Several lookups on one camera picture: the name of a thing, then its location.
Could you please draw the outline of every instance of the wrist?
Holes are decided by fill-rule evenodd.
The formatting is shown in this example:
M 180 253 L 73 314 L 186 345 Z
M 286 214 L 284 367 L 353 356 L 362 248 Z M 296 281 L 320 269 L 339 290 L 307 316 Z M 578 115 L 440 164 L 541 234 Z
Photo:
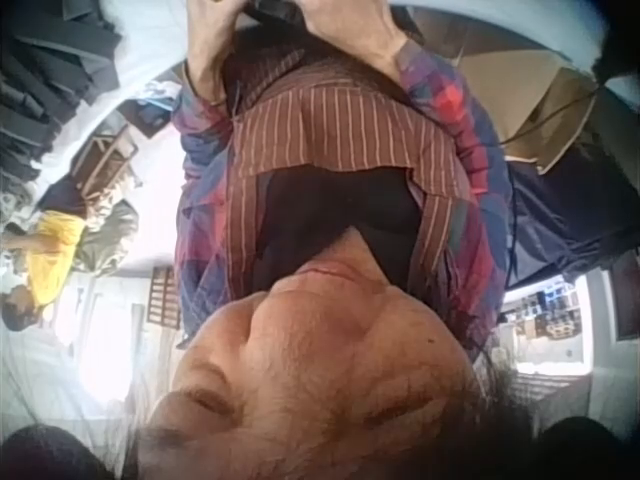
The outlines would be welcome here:
M 225 98 L 224 84 L 222 81 L 221 66 L 212 61 L 202 64 L 197 61 L 187 60 L 187 81 L 194 93 L 201 99 L 210 103 L 221 102 Z
M 402 30 L 394 27 L 389 35 L 385 36 L 384 41 L 379 43 L 375 49 L 369 49 L 362 59 L 398 83 L 400 72 L 396 58 L 408 40 L 409 38 Z

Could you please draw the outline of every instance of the black hair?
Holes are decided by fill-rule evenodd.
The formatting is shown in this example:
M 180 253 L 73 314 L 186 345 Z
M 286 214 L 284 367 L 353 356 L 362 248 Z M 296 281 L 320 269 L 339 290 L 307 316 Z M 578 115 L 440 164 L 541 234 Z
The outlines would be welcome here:
M 0 296 L 0 307 L 2 308 L 2 321 L 12 332 L 21 332 L 38 322 L 38 309 L 35 307 L 18 312 L 16 305 L 9 300 L 9 295 Z

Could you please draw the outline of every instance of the hand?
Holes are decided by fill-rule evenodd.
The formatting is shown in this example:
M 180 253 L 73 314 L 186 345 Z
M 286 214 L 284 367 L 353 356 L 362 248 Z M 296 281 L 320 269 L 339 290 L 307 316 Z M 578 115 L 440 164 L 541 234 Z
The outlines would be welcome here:
M 187 0 L 187 72 L 192 87 L 205 100 L 224 99 L 220 68 L 231 51 L 236 21 L 247 1 Z
M 395 56 L 407 36 L 387 0 L 294 0 L 311 33 L 398 81 Z

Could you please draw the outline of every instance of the black t-shirt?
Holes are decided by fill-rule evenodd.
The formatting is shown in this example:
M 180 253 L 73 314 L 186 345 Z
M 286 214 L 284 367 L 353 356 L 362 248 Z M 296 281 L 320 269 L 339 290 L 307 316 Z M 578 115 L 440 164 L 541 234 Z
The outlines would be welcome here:
M 266 212 L 253 291 L 294 273 L 350 226 L 358 229 L 389 281 L 406 289 L 421 220 L 406 172 L 384 167 L 338 173 L 302 166 L 272 173 L 262 193 Z

